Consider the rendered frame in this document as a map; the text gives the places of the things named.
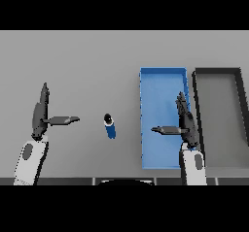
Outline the blue pipe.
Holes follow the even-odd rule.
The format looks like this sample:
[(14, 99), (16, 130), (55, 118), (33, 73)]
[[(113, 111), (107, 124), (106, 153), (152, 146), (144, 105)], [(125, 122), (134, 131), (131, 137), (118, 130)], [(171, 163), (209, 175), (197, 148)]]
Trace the blue pipe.
[(109, 139), (116, 138), (115, 123), (110, 114), (104, 116), (104, 125)]

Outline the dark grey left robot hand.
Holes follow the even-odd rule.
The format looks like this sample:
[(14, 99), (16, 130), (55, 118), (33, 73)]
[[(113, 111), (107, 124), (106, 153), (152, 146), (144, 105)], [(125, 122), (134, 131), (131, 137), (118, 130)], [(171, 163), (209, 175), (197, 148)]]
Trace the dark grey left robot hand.
[(50, 91), (46, 83), (43, 84), (40, 100), (36, 103), (32, 117), (32, 134), (35, 141), (41, 141), (47, 132), (48, 126), (69, 125), (79, 121), (78, 116), (53, 116), (49, 117)]

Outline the blue bin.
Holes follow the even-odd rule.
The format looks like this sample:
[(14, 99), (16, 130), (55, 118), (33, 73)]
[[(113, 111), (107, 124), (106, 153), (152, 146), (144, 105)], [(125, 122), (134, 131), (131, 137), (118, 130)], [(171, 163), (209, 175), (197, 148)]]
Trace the blue bin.
[(161, 135), (153, 127), (179, 126), (175, 101), (183, 92), (191, 108), (185, 67), (141, 67), (140, 133), (141, 159), (145, 170), (179, 169), (180, 135)]

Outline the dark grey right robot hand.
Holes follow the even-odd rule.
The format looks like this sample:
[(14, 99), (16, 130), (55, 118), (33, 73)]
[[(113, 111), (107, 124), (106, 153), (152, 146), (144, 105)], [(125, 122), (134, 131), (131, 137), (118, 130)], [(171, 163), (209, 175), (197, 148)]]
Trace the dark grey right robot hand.
[(180, 135), (182, 141), (187, 144), (189, 149), (198, 145), (196, 138), (196, 125), (193, 114), (189, 111), (187, 99), (183, 92), (179, 92), (175, 101), (179, 117), (178, 126), (157, 126), (151, 130), (161, 135)]

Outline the dark grey bin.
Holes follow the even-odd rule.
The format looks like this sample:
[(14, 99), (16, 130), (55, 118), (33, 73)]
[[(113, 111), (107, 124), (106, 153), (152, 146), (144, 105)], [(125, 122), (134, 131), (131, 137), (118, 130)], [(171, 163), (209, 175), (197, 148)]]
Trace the dark grey bin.
[(249, 168), (249, 109), (241, 69), (195, 68), (193, 88), (207, 168)]

